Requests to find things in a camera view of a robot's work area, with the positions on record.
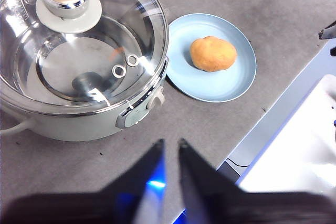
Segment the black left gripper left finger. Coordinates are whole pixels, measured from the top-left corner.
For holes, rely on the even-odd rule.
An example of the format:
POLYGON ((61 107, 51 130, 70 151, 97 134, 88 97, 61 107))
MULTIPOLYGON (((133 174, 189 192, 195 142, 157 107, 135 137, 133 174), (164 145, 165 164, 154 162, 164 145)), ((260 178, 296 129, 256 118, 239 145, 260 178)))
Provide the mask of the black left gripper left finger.
POLYGON ((1 223, 132 223, 153 175, 164 177, 164 140, 152 147, 116 180, 90 193, 33 194, 14 200, 1 223))

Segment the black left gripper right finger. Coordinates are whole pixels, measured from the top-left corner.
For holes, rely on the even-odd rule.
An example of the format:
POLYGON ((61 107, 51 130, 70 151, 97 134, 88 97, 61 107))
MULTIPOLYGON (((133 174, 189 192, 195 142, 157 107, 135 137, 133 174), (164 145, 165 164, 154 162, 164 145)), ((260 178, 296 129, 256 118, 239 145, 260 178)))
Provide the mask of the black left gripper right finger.
POLYGON ((335 203, 307 192, 249 193, 216 171, 184 138, 180 183, 187 223, 335 223, 335 203))

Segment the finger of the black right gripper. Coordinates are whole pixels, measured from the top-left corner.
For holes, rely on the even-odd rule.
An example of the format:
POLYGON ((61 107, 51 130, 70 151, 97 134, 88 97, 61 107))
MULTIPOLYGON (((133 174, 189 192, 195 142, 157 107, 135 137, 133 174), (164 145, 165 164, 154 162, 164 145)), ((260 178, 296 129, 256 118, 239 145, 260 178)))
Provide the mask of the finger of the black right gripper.
POLYGON ((318 33, 319 39, 334 39, 336 37, 336 21, 318 33))

